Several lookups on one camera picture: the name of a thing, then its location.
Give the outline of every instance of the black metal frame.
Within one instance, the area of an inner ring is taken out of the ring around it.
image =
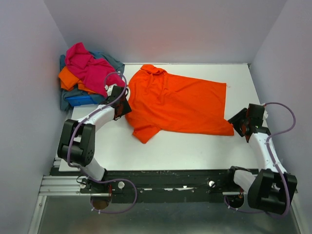
[[[79,172],[59,172],[52,168],[51,176],[79,176]],[[229,170],[184,170],[184,171],[109,171],[105,180],[124,178],[132,181],[137,188],[137,202],[177,203],[177,202],[223,202],[223,192],[239,193],[240,187],[233,183],[233,171]],[[86,184],[83,194],[108,193],[107,184],[102,185],[83,179]],[[116,203],[132,203],[133,187],[125,182],[123,189],[117,182],[110,183],[112,198]]]

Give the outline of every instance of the wire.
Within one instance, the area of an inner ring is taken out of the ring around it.
[[[288,212],[289,212],[289,209],[290,209],[290,196],[289,196],[289,191],[288,191],[288,186],[287,186],[287,182],[285,180],[285,177],[284,177],[284,174],[282,173],[282,170],[279,168],[278,164],[276,163],[276,160],[274,158],[274,155],[272,153],[272,150],[271,150],[271,147],[270,147],[270,144],[269,144],[269,141],[272,137],[276,136],[276,135],[280,135],[280,134],[283,134],[283,133],[286,133],[286,132],[289,132],[290,130],[292,130],[294,128],[294,126],[296,125],[296,116],[294,115],[293,111],[286,105],[280,103],[280,102],[268,102],[268,103],[265,103],[264,104],[264,107],[266,107],[267,105],[271,105],[271,104],[276,104],[276,105],[280,105],[280,106],[283,106],[285,107],[287,110],[289,110],[289,112],[291,113],[292,115],[292,118],[293,118],[293,123],[292,123],[292,126],[284,131],[280,131],[280,132],[277,132],[277,133],[274,133],[270,136],[268,136],[267,140],[266,140],[266,145],[267,145],[267,148],[268,148],[268,151],[269,151],[269,155],[272,159],[272,162],[274,164],[274,166],[276,167],[278,173],[280,174],[281,176],[281,179],[282,179],[282,182],[283,182],[283,185],[284,185],[284,189],[285,189],[285,195],[286,195],[286,208],[285,208],[285,211],[283,214],[281,215],[273,215],[269,212],[265,212],[268,216],[270,217],[273,217],[273,218],[284,218]],[[229,205],[229,199],[227,198],[227,196],[224,196],[224,203],[228,206],[228,209],[231,209],[231,210],[236,210],[236,211],[239,211],[239,212],[242,212],[242,213],[248,213],[248,214],[259,214],[259,213],[263,213],[263,211],[259,211],[259,212],[248,212],[248,211],[244,211],[244,210],[239,210],[237,208],[234,208],[234,207],[231,207]]]
[[[125,86],[123,87],[123,90],[122,90],[121,94],[120,94],[114,101],[108,103],[107,105],[105,105],[105,106],[103,106],[103,107],[101,107],[101,108],[99,108],[99,109],[94,110],[91,114],[89,114],[88,117],[84,118],[80,123],[78,123],[78,125],[76,126],[76,128],[75,128],[74,131],[73,131],[72,137],[71,137],[70,142],[69,142],[69,145],[68,145],[68,152],[67,152],[67,165],[68,165],[69,167],[79,168],[79,169],[81,170],[81,172],[82,172],[85,176],[88,177],[89,180],[92,180],[93,182],[99,183],[99,184],[106,184],[106,183],[111,183],[111,182],[116,182],[116,181],[125,181],[125,182],[130,183],[130,184],[133,186],[133,188],[134,188],[134,190],[135,190],[135,199],[134,199],[133,203],[132,203],[128,208],[126,208],[126,209],[124,209],[124,210],[122,210],[122,211],[115,211],[115,212],[112,212],[112,211],[97,210],[97,209],[94,208],[94,206],[93,206],[93,201],[91,200],[92,210],[96,210],[96,211],[98,211],[99,213],[105,213],[105,214],[119,214],[119,213],[123,213],[123,212],[126,212],[126,211],[130,210],[130,209],[135,205],[135,203],[136,203],[136,201],[137,201],[137,188],[136,188],[136,186],[134,185],[133,182],[131,182],[131,181],[128,180],[128,179],[112,179],[112,180],[107,180],[107,181],[99,181],[99,180],[93,179],[92,177],[90,177],[89,175],[87,175],[87,174],[83,171],[83,169],[82,169],[80,166],[78,166],[78,165],[76,166],[76,165],[73,165],[73,164],[70,163],[70,154],[71,154],[71,150],[72,150],[74,138],[75,138],[75,136],[76,136],[76,133],[77,133],[79,127],[80,127],[85,121],[87,121],[88,118],[90,118],[90,117],[92,117],[93,115],[95,115],[96,113],[98,113],[98,112],[104,110],[105,108],[107,108],[107,107],[113,105],[113,104],[114,104],[115,102],[117,102],[117,101],[122,97],[122,95],[125,93],[125,91],[126,91],[126,89],[127,89],[127,79],[126,79],[126,77],[125,77],[123,74],[118,73],[118,72],[111,72],[111,73],[109,73],[109,74],[105,77],[105,79],[104,79],[104,87],[105,87],[105,85],[106,85],[107,78],[108,78],[110,75],[112,75],[112,74],[118,74],[119,76],[121,76],[121,77],[124,79]]]
[[[268,102],[268,103],[265,103],[264,106],[266,107],[267,105],[271,105],[271,104],[276,104],[276,105],[280,105],[280,106],[283,106],[285,107],[292,115],[292,118],[293,118],[293,123],[292,123],[292,126],[284,131],[281,131],[281,132],[278,132],[278,133],[274,133],[270,136],[268,136],[267,140],[266,140],[266,145],[267,145],[267,148],[268,148],[268,151],[269,151],[269,154],[270,154],[270,157],[273,161],[273,164],[275,165],[277,171],[279,172],[280,176],[281,176],[281,179],[282,179],[282,182],[283,182],[283,185],[284,185],[284,189],[285,189],[285,195],[286,195],[286,209],[284,211],[283,214],[279,215],[279,216],[276,216],[276,215],[273,215],[273,214],[270,214],[270,213],[267,213],[269,216],[271,217],[274,217],[274,218],[283,218],[285,217],[288,212],[289,212],[289,209],[290,209],[290,205],[291,205],[291,202],[290,202],[290,196],[289,196],[289,191],[288,191],[288,186],[287,186],[287,182],[285,180],[285,177],[284,177],[284,174],[282,173],[282,170],[279,168],[278,164],[276,163],[276,160],[274,158],[274,155],[272,153],[272,150],[271,150],[271,146],[270,146],[270,139],[274,136],[277,136],[277,135],[280,135],[280,134],[283,134],[283,133],[286,133],[286,132],[289,132],[290,130],[292,130],[294,128],[294,126],[296,125],[296,116],[294,115],[293,111],[286,105],[280,103],[280,102]]]
[[[135,205],[135,203],[136,203],[136,201],[137,201],[137,188],[136,188],[135,184],[134,184],[132,181],[130,181],[130,180],[128,180],[128,179],[111,179],[111,180],[107,180],[107,181],[97,181],[97,180],[95,180],[95,179],[93,179],[93,178],[91,178],[91,177],[90,177],[90,179],[91,179],[92,181],[94,181],[94,182],[99,183],[99,184],[106,184],[106,183],[117,182],[117,181],[125,181],[125,182],[130,183],[130,184],[132,185],[132,187],[135,189],[135,199],[134,199],[134,201],[132,202],[132,204],[131,204],[129,207],[127,207],[127,208],[124,209],[124,210],[121,210],[121,211],[104,211],[104,210],[97,210],[97,209],[94,208],[94,206],[93,206],[93,200],[91,200],[90,203],[91,203],[91,206],[92,206],[92,210],[95,210],[95,211],[97,211],[97,212],[99,212],[99,213],[103,213],[103,214],[120,214],[120,213],[124,213],[124,212],[130,210],[130,209]]]
[[[78,179],[79,179],[80,177],[82,177],[82,176],[84,176],[84,175],[79,175],[79,176],[76,178],[76,182],[77,182],[78,184],[87,185],[87,184],[86,184],[85,182],[83,182],[82,180],[81,180],[81,182],[78,181]]]

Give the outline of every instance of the bolt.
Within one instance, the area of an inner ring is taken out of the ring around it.
[[[209,187],[214,188],[216,186],[215,182],[210,180],[208,183]]]
[[[118,188],[123,189],[125,187],[125,183],[124,182],[119,182],[118,183]]]

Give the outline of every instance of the blue cloth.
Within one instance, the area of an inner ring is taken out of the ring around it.
[[[62,95],[61,95],[61,101],[60,101],[60,109],[63,111],[69,110],[71,108],[71,105],[66,100],[66,98],[76,97],[76,96],[90,96],[91,99],[97,104],[100,104],[101,102],[105,101],[105,97],[103,97],[102,95],[88,94],[88,92],[78,89],[78,86],[75,85],[72,91],[67,91],[63,89]]]
[[[63,68],[66,66],[65,64],[65,55],[61,55],[59,57],[59,71],[63,70]]]
[[[124,70],[125,70],[125,64],[123,64],[122,62],[116,60],[115,58],[113,58],[112,56],[110,56],[108,53],[106,52],[99,52],[99,51],[89,51],[91,55],[93,55],[93,57],[95,59],[105,59],[109,62],[109,64],[117,71],[123,74]]]

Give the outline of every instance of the pink cloth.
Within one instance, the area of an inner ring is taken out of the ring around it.
[[[94,59],[84,48],[82,42],[79,42],[67,50],[65,64],[68,70],[82,80],[87,88],[107,97],[104,80],[109,73],[115,72],[108,61],[103,58]],[[107,78],[106,84],[117,84],[124,87],[125,82],[119,75],[112,74]]]

